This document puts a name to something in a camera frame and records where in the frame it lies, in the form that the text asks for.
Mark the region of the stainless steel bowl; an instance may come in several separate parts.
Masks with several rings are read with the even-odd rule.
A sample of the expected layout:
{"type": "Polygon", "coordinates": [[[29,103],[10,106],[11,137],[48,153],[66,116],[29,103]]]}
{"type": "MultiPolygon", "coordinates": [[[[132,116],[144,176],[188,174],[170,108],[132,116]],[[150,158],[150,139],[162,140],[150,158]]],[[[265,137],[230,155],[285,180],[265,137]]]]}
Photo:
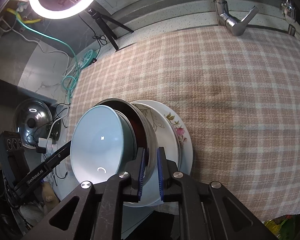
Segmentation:
{"type": "Polygon", "coordinates": [[[137,148],[143,147],[146,150],[146,169],[143,185],[150,180],[155,169],[155,150],[158,148],[157,137],[149,121],[141,111],[131,103],[118,98],[104,99],[95,106],[105,105],[113,110],[122,113],[131,123],[136,137],[137,148]]]}

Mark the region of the white plate with leaf pattern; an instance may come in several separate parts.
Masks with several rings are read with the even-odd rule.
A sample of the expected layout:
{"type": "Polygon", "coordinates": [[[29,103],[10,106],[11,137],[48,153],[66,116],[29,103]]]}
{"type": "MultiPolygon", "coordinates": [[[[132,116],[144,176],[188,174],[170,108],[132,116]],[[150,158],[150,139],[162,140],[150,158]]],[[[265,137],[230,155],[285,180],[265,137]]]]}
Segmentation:
{"type": "Polygon", "coordinates": [[[158,146],[165,149],[166,158],[174,161],[178,166],[180,160],[180,146],[167,118],[158,110],[145,103],[134,101],[131,102],[131,104],[135,106],[150,123],[157,137],[158,146]]]}

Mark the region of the white plate with pink flowers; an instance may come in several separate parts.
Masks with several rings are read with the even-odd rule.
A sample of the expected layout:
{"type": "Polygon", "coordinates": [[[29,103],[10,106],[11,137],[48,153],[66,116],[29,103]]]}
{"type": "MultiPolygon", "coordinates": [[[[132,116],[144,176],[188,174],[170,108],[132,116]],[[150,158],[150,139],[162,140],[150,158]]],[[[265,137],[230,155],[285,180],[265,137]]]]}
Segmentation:
{"type": "MultiPolygon", "coordinates": [[[[163,114],[175,132],[180,146],[180,160],[178,170],[190,174],[193,163],[193,147],[190,134],[181,117],[170,107],[153,100],[135,100],[152,106],[163,114]]],[[[155,169],[150,180],[142,188],[141,200],[138,203],[125,202],[128,207],[148,207],[162,204],[159,194],[158,170],[155,169]]]]}

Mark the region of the light blue ceramic bowl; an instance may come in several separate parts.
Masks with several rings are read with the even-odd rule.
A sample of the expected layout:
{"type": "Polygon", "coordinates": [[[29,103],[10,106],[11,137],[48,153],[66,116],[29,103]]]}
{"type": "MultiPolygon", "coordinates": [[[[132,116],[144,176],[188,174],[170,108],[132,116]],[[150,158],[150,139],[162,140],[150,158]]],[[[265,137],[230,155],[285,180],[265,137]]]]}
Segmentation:
{"type": "Polygon", "coordinates": [[[70,160],[78,182],[107,181],[136,155],[131,124],[112,108],[99,105],[79,120],[71,139],[70,160]]]}

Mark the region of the white phone charger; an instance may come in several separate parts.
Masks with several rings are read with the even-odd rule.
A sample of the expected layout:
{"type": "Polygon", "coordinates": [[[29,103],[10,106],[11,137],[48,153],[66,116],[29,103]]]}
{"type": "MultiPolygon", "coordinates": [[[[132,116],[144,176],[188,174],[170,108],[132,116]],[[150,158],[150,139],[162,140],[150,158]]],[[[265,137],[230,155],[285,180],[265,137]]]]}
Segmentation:
{"type": "Polygon", "coordinates": [[[57,151],[57,145],[52,143],[52,139],[39,138],[37,152],[42,154],[52,154],[57,151]]]}

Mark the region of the steel pot lid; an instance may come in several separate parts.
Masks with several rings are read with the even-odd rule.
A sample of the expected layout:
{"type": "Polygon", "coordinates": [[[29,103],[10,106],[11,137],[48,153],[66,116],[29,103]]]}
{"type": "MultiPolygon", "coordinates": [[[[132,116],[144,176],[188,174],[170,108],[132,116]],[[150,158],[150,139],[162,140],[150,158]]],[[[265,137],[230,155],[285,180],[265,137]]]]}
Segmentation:
{"type": "Polygon", "coordinates": [[[13,130],[21,136],[24,147],[35,149],[39,138],[47,138],[52,114],[47,105],[37,99],[21,102],[14,113],[13,130]]]}

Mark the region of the beige plaid tablecloth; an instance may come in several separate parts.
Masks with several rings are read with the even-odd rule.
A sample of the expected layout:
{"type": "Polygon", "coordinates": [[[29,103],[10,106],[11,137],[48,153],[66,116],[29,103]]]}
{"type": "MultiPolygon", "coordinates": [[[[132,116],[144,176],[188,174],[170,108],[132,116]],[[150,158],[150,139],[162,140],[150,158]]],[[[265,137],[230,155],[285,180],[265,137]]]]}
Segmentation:
{"type": "Polygon", "coordinates": [[[171,107],[193,145],[192,177],[220,181],[256,217],[300,213],[300,41],[249,28],[165,33],[103,55],[81,72],[67,139],[101,100],[171,107]]]}

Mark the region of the teal round power strip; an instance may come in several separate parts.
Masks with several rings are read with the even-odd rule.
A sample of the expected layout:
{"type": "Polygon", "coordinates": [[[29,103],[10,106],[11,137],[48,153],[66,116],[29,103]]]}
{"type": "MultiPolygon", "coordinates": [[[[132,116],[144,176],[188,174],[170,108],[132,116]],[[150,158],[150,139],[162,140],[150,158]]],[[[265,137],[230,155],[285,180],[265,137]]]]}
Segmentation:
{"type": "Polygon", "coordinates": [[[81,62],[79,64],[79,68],[84,69],[84,68],[89,67],[91,64],[96,62],[96,59],[97,59],[97,52],[96,51],[94,51],[92,49],[87,51],[81,59],[81,62]]]}

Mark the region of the black mini tripod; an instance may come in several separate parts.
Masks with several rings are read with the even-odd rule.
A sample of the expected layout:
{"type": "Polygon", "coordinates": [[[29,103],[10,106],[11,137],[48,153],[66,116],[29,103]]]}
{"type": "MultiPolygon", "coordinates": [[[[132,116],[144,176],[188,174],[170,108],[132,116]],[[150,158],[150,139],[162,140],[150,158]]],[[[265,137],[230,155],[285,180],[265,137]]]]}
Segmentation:
{"type": "Polygon", "coordinates": [[[90,15],[90,17],[95,20],[96,24],[102,30],[103,35],[108,39],[108,41],[111,43],[111,45],[114,47],[114,49],[116,51],[119,50],[119,46],[115,42],[115,40],[117,39],[117,35],[111,30],[111,28],[106,24],[105,21],[113,23],[114,25],[116,25],[116,26],[118,26],[122,29],[125,29],[129,33],[134,33],[134,31],[132,29],[130,29],[129,27],[127,27],[124,24],[112,19],[111,17],[109,17],[107,15],[104,15],[104,14],[96,11],[93,8],[88,9],[88,11],[85,12],[85,13],[90,15]]]}

